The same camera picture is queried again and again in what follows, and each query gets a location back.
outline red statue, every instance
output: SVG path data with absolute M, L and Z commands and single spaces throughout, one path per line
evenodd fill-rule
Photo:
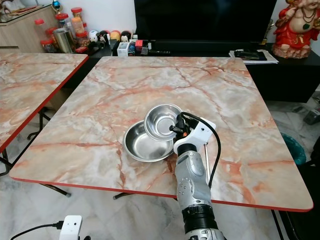
M 320 0 L 286 0 L 279 13 L 273 53 L 282 58 L 301 59 L 311 52 L 310 39 L 320 32 Z

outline red table edge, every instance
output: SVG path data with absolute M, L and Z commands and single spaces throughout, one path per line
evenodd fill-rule
M 29 179 L 24 179 L 24 178 L 13 177 L 13 176 L 11 176 L 10 173 L 11 173 L 11 171 L 9 172 L 9 176 L 12 179 L 14 179 L 16 181 L 26 182 L 26 183 L 49 184 L 49 185 L 57 185 L 57 186 L 72 187 L 72 188 L 94 189 L 94 190 L 103 190 L 103 191 L 129 193 L 129 194 L 139 194 L 139 195 L 149 195 L 149 196 L 165 197 L 165 198 L 173 198 L 173 199 L 177 198 L 176 195 L 162 194 L 162 193 L 133 191 L 133 190 L 127 190 L 127 189 L 117 189 L 117 188 L 109 188 L 109 187 L 102 187 L 102 186 L 87 186 L 87 185 L 70 184 L 70 183 L 62 183 L 62 182 L 29 180 Z M 272 206 L 256 205 L 256 204 L 241 203 L 241 202 L 219 201 L 219 200 L 211 200 L 211 202 L 213 202 L 215 204 L 225 204 L 225 205 L 233 205 L 233 206 L 240 206 L 240 207 L 278 210 L 278 211 L 287 211 L 287 212 L 298 212 L 298 213 L 309 212 L 310 210 L 312 210 L 314 208 L 313 202 L 312 202 L 312 207 L 310 209 L 286 208 L 286 207 L 276 207 L 276 206 L 272 207 Z
M 34 118 L 34 116 L 46 105 L 47 102 L 65 85 L 65 83 L 78 71 L 79 68 L 89 59 L 87 55 L 84 60 L 63 80 L 60 85 L 24 120 L 24 122 L 7 138 L 0 146 L 0 153 L 11 143 L 11 141 L 21 132 L 21 130 Z

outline stainless steel bowl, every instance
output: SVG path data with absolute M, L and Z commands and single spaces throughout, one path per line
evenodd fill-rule
M 151 108 L 144 117 L 144 127 L 150 138 L 166 142 L 174 139 L 176 134 L 169 130 L 176 124 L 177 116 L 182 112 L 174 104 L 161 104 Z
M 134 159 L 156 162 L 173 153 L 174 141 L 156 141 L 145 132 L 144 121 L 132 125 L 123 136 L 123 147 Z

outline black tv screen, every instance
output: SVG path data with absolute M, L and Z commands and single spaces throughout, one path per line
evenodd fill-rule
M 277 0 L 134 0 L 146 40 L 261 42 Z

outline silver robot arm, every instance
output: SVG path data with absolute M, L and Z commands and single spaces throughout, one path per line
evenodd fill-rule
M 202 119 L 216 128 L 214 123 Z M 215 221 L 206 170 L 198 153 L 212 132 L 202 122 L 191 120 L 188 124 L 180 115 L 170 130 L 177 133 L 173 150 L 178 155 L 175 167 L 177 200 L 183 215 L 185 237 L 187 240 L 224 240 Z

